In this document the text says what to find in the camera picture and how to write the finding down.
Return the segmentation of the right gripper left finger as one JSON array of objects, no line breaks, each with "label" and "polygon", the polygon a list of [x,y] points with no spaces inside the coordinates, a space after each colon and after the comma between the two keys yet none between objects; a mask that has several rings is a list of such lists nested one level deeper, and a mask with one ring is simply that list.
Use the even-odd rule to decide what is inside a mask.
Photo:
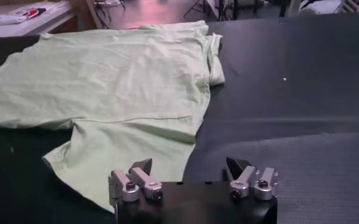
[{"label": "right gripper left finger", "polygon": [[134,162],[125,173],[113,170],[108,176],[109,203],[115,207],[119,201],[133,203],[140,199],[140,193],[147,200],[159,201],[163,198],[163,184],[150,177],[152,158]]}]

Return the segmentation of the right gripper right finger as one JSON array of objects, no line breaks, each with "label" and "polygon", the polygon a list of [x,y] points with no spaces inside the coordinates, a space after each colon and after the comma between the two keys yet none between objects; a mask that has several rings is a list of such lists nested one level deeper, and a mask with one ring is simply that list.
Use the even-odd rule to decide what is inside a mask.
[{"label": "right gripper right finger", "polygon": [[226,158],[233,180],[230,181],[230,195],[233,200],[242,200],[252,195],[258,200],[271,200],[277,195],[279,173],[271,167],[260,172],[248,160]]}]

